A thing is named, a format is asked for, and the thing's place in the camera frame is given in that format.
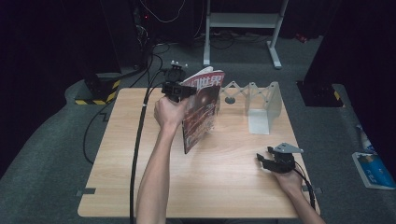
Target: metal stand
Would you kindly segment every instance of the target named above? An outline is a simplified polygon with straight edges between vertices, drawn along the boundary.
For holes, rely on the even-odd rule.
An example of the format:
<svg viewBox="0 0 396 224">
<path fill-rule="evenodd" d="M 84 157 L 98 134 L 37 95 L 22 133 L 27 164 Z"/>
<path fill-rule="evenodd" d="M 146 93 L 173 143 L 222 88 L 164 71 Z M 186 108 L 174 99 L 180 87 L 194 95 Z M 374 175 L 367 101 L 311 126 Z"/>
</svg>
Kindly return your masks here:
<svg viewBox="0 0 396 224">
<path fill-rule="evenodd" d="M 230 88 L 237 88 L 233 94 L 227 92 Z M 258 88 L 254 82 L 246 87 L 239 87 L 232 81 L 226 87 L 221 88 L 220 95 L 225 95 L 225 102 L 233 104 L 235 96 L 245 96 L 245 110 L 248 117 L 248 128 L 250 133 L 269 134 L 273 121 L 279 117 L 282 110 L 282 97 L 277 82 L 272 82 L 266 88 Z"/>
<path fill-rule="evenodd" d="M 279 30 L 285 16 L 289 0 L 283 0 L 278 14 L 255 14 L 255 13 L 211 13 L 210 0 L 207 0 L 204 66 L 210 65 L 210 27 L 241 27 L 241 28 L 273 28 L 274 34 L 271 41 L 267 41 L 267 47 L 276 69 L 282 68 L 275 50 L 275 44 Z"/>
</svg>

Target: wooden table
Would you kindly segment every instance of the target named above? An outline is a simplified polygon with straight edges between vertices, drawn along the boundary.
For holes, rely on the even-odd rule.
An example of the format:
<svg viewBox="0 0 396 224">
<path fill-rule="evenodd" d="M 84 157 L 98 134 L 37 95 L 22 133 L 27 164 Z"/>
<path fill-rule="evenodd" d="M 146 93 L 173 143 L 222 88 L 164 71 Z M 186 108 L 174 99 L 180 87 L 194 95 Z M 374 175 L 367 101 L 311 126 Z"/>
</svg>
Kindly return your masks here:
<svg viewBox="0 0 396 224">
<path fill-rule="evenodd" d="M 106 127 L 78 213 L 82 217 L 128 217 L 134 142 L 144 89 L 122 89 Z M 163 96 L 154 91 L 142 133 L 134 185 L 140 180 L 154 148 L 159 126 L 154 103 Z M 179 128 L 172 145 L 168 217 L 297 217 L 275 177 L 263 170 L 256 153 L 268 158 L 267 147 L 286 142 L 297 146 L 286 109 L 274 121 L 269 135 L 248 132 L 245 99 L 227 105 L 221 99 L 215 129 L 185 155 Z M 301 154 L 295 160 L 304 168 Z"/>
</svg>

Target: black cable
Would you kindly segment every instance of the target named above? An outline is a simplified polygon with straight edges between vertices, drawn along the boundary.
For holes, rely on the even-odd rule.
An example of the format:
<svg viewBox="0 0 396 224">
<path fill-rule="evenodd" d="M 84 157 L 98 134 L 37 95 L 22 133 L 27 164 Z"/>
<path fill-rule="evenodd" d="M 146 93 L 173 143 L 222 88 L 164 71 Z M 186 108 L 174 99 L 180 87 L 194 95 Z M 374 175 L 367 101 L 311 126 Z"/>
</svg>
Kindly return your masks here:
<svg viewBox="0 0 396 224">
<path fill-rule="evenodd" d="M 304 173 L 304 170 L 301 168 L 301 165 L 298 162 L 295 162 L 295 163 L 300 167 L 300 169 Z M 296 168 L 293 168 L 293 170 L 304 180 L 304 182 L 306 184 L 306 187 L 308 188 L 309 201 L 310 201 L 311 207 L 314 208 L 314 210 L 316 210 L 316 207 L 315 207 L 315 194 L 314 194 L 314 189 L 312 188 L 311 183 L 309 183 L 308 179 L 306 179 L 305 173 L 302 174 Z"/>
<path fill-rule="evenodd" d="M 142 105 L 142 110 L 140 112 L 140 120 L 139 120 L 139 125 L 137 127 L 137 133 L 136 133 L 136 140 L 134 142 L 134 158 L 132 161 L 132 170 L 131 170 L 131 182 L 130 182 L 130 189 L 129 189 L 129 217 L 130 217 L 130 223 L 133 224 L 134 223 L 134 180 L 136 178 L 136 165 L 137 165 L 137 158 L 139 156 L 139 146 L 140 146 L 140 139 L 142 136 L 142 131 L 143 131 L 143 125 L 144 125 L 144 121 L 145 121 L 145 116 L 146 116 L 146 110 L 147 110 L 147 106 L 148 106 L 148 102 L 149 102 L 149 96 L 152 92 L 151 87 L 152 84 L 155 80 L 155 78 L 161 73 L 163 72 L 162 67 L 163 67 L 163 59 L 155 54 L 151 54 L 151 62 L 149 64 L 148 67 L 148 71 L 147 73 L 149 73 L 149 68 L 152 65 L 153 62 L 153 56 L 158 57 L 161 60 L 161 66 L 158 70 L 158 72 L 154 75 L 154 77 L 149 80 L 149 84 L 148 87 L 146 89 L 146 93 L 145 93 L 145 98 L 143 99 L 143 105 Z"/>
<path fill-rule="evenodd" d="M 145 73 L 143 73 L 142 75 L 140 75 L 140 77 L 130 86 L 130 88 L 132 88 L 132 87 L 137 83 L 137 81 L 139 81 L 139 80 L 147 73 L 148 69 L 149 69 L 149 68 L 146 69 L 146 72 L 145 72 Z M 87 126 L 87 128 L 86 128 L 86 130 L 85 130 L 84 137 L 83 137 L 83 140 L 82 140 L 82 152 L 83 152 L 83 154 L 84 154 L 85 160 L 86 160 L 87 162 L 89 162 L 90 164 L 93 164 L 93 161 L 92 161 L 90 158 L 88 158 L 88 155 L 87 155 L 87 148 L 86 148 L 86 146 L 85 146 L 85 145 L 86 145 L 86 141 L 87 141 L 88 130 L 90 129 L 90 127 L 91 127 L 93 121 L 96 119 L 96 117 L 97 117 L 98 115 L 100 115 L 100 114 L 102 113 L 102 111 L 104 111 L 109 105 L 113 104 L 113 103 L 116 101 L 116 98 L 117 98 L 117 97 L 115 97 L 109 104 L 105 105 L 102 109 L 100 109 L 100 110 L 93 116 L 93 118 L 91 119 L 90 123 L 88 124 L 88 126 Z"/>
<path fill-rule="evenodd" d="M 113 100 L 112 102 L 110 102 L 109 104 L 105 105 L 104 107 L 102 107 L 102 109 L 100 109 L 100 110 L 95 114 L 95 116 L 93 116 L 93 118 L 91 119 L 91 121 L 90 121 L 90 123 L 88 124 L 87 128 L 85 129 L 84 138 L 83 138 L 83 140 L 82 140 L 82 152 L 83 152 L 83 154 L 84 154 L 85 160 L 86 160 L 87 162 L 89 162 L 90 164 L 93 164 L 93 161 L 91 161 L 90 158 L 88 158 L 87 149 L 85 148 L 85 143 L 86 143 L 86 140 L 87 140 L 88 130 L 90 129 L 90 127 L 91 127 L 91 125 L 92 125 L 92 123 L 93 123 L 93 120 L 94 120 L 100 113 L 102 113 L 103 110 L 105 110 L 109 105 L 111 105 L 113 102 L 114 102 L 114 100 Z"/>
</svg>

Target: book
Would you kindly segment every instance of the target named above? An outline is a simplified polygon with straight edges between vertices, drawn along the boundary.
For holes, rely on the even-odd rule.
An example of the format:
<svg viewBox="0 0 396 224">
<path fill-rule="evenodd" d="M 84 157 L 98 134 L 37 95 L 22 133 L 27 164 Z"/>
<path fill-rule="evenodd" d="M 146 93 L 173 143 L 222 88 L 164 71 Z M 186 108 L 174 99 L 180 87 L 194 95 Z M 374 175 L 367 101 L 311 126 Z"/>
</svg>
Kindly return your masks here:
<svg viewBox="0 0 396 224">
<path fill-rule="evenodd" d="M 182 122 L 185 154 L 213 128 L 224 76 L 223 71 L 213 71 L 213 67 L 208 66 L 181 83 L 197 89 L 196 94 L 190 97 Z"/>
<path fill-rule="evenodd" d="M 352 158 L 366 188 L 396 189 L 392 176 L 378 155 L 355 152 Z"/>
</svg>

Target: wire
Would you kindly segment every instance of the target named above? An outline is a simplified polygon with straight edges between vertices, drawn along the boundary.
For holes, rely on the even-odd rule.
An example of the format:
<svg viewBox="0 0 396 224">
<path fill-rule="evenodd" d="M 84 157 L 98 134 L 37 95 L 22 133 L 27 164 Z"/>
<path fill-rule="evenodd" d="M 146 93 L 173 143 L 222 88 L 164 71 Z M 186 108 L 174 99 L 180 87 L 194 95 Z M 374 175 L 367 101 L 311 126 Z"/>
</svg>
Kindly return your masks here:
<svg viewBox="0 0 396 224">
<path fill-rule="evenodd" d="M 142 4 L 142 6 L 149 12 L 151 13 L 151 15 L 153 15 L 155 17 L 155 19 L 157 19 L 160 22 L 171 22 L 171 21 L 175 21 L 179 16 L 180 16 L 180 11 L 181 9 L 184 7 L 184 3 L 186 3 L 186 0 L 183 0 L 183 3 L 181 4 L 180 8 L 177 11 L 177 15 L 170 21 L 163 21 L 160 18 L 158 18 L 148 7 L 146 7 L 146 5 L 143 3 L 142 0 L 140 0 L 140 3 Z"/>
<path fill-rule="evenodd" d="M 115 101 L 115 100 L 113 100 L 113 101 L 110 102 L 109 104 L 107 104 L 107 105 L 105 105 L 104 107 L 102 107 L 102 109 L 100 109 L 100 110 L 93 116 L 93 118 L 91 119 L 91 121 L 90 121 L 90 123 L 88 124 L 87 128 L 85 129 L 84 138 L 83 138 L 83 140 L 82 140 L 82 152 L 83 152 L 83 154 L 84 154 L 85 160 L 86 160 L 87 162 L 89 162 L 90 164 L 93 164 L 93 161 L 90 160 L 90 158 L 88 158 L 87 149 L 85 148 L 85 143 L 86 143 L 86 141 L 87 141 L 88 130 L 90 129 L 90 127 L 91 127 L 91 125 L 92 125 L 92 123 L 93 123 L 93 120 L 94 120 L 100 113 L 102 113 L 102 111 L 104 111 L 109 105 L 113 104 L 114 101 Z"/>
<path fill-rule="evenodd" d="M 137 158 L 139 156 L 139 146 L 140 146 L 140 139 L 142 136 L 142 131 L 143 131 L 143 126 L 144 126 L 144 121 L 145 121 L 145 116 L 146 116 L 146 110 L 148 107 L 148 102 L 149 102 L 149 96 L 151 94 L 151 92 L 154 90 L 152 87 L 152 84 L 155 80 L 155 78 L 161 73 L 163 72 L 162 67 L 163 67 L 163 59 L 156 55 L 156 54 L 151 54 L 151 62 L 149 63 L 148 66 L 148 70 L 147 73 L 149 74 L 149 69 L 152 66 L 152 62 L 153 62 L 153 57 L 157 57 L 160 59 L 161 61 L 161 65 L 160 68 L 158 69 L 158 72 L 154 75 L 154 77 L 152 79 L 148 80 L 148 87 L 146 89 L 146 93 L 145 93 L 145 97 L 143 99 L 143 104 L 142 104 L 142 110 L 140 112 L 140 120 L 139 120 L 139 125 L 137 127 L 137 133 L 136 133 L 136 140 L 134 142 L 134 158 L 132 161 L 132 171 L 131 171 L 131 182 L 130 182 L 130 194 L 129 194 L 129 200 L 130 200 L 130 204 L 129 204 L 129 215 L 130 215 L 130 223 L 133 224 L 134 223 L 134 180 L 136 178 L 136 166 L 137 166 Z"/>
<path fill-rule="evenodd" d="M 197 30 L 197 32 L 195 33 L 194 37 L 196 37 L 196 36 L 198 35 L 198 33 L 200 32 L 200 30 L 201 30 L 202 22 L 203 22 L 203 20 L 204 20 L 204 11 L 205 11 L 205 4 L 204 4 L 204 0 L 202 0 L 201 20 L 200 20 L 200 22 L 199 22 L 198 30 Z"/>
<path fill-rule="evenodd" d="M 309 193 L 309 201 L 311 204 L 311 207 L 314 208 L 314 210 L 316 210 L 315 207 L 315 194 L 314 194 L 314 190 L 312 188 L 311 183 L 309 183 L 308 179 L 306 178 L 305 172 L 303 170 L 303 168 L 301 167 L 301 165 L 298 162 L 295 162 L 300 169 L 302 170 L 303 173 L 301 173 L 300 171 L 298 171 L 296 168 L 293 168 L 293 170 L 304 180 L 306 187 L 308 188 L 308 193 Z"/>
</svg>

